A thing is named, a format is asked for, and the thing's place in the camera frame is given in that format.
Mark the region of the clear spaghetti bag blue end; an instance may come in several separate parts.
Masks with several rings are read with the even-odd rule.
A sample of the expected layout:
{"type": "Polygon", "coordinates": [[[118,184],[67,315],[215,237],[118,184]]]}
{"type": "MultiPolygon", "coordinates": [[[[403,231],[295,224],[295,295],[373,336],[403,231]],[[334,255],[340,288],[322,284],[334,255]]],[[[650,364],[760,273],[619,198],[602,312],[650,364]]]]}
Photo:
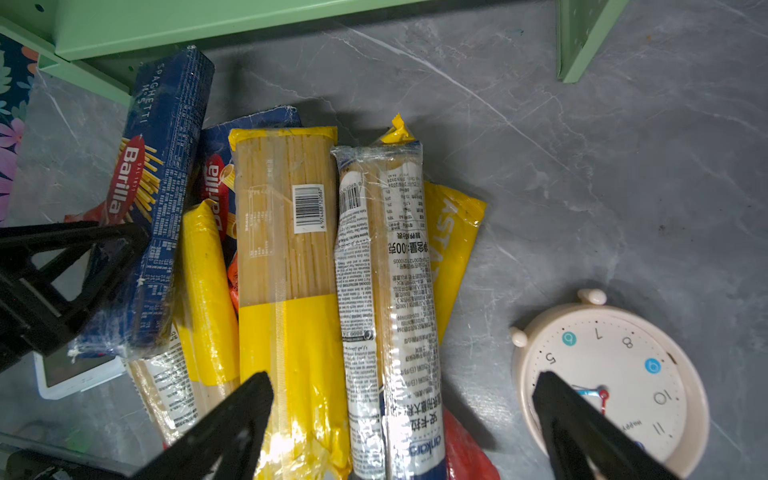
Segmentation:
{"type": "Polygon", "coordinates": [[[335,271],[353,470],[447,475],[438,325],[417,142],[333,150],[335,271]]]}

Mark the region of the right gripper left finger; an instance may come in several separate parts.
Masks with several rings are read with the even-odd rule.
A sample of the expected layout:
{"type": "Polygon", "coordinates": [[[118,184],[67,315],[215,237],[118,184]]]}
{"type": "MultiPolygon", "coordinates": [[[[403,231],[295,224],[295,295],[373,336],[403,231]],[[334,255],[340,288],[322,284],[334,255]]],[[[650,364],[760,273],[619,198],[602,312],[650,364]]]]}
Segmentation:
{"type": "Polygon", "coordinates": [[[266,372],[252,375],[134,479],[252,479],[274,391],[266,372]]]}

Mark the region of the yellow spaghetti bag long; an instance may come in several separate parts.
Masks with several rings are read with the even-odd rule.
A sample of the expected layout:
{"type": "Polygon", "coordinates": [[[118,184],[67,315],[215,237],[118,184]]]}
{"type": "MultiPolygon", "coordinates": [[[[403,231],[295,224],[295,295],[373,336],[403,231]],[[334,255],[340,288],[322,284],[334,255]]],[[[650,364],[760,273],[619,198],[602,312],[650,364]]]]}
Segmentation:
{"type": "Polygon", "coordinates": [[[240,385],[239,326],[213,208],[205,200],[184,213],[174,315],[195,406],[211,412],[240,385]]]}

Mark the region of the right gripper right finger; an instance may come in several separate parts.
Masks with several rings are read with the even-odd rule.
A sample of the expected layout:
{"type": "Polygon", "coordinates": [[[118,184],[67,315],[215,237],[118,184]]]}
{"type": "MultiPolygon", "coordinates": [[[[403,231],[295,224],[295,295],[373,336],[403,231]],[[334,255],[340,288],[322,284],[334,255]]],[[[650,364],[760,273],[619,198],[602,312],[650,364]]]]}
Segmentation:
{"type": "Polygon", "coordinates": [[[674,479],[556,373],[539,375],[532,395],[556,479],[674,479]]]}

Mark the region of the blue Barilla spaghetti box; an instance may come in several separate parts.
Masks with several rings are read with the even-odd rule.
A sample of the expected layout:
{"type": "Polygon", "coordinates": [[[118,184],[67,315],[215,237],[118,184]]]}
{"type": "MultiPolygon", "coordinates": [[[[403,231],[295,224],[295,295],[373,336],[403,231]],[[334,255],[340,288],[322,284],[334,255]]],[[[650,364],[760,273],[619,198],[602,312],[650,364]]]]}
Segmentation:
{"type": "Polygon", "coordinates": [[[194,46],[139,68],[99,220],[138,225],[149,243],[70,343],[69,356],[137,358],[166,343],[181,220],[214,72],[194,46]]]}

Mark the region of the yellow-banded spaghetti bag barcode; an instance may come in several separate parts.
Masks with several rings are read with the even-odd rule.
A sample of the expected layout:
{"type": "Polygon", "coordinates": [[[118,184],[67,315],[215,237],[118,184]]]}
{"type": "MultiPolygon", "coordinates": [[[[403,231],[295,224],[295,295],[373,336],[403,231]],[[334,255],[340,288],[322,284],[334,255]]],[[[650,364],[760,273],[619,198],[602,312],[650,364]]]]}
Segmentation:
{"type": "Polygon", "coordinates": [[[255,475],[352,469],[334,249],[333,127],[235,129],[240,373],[274,391],[255,475]]]}

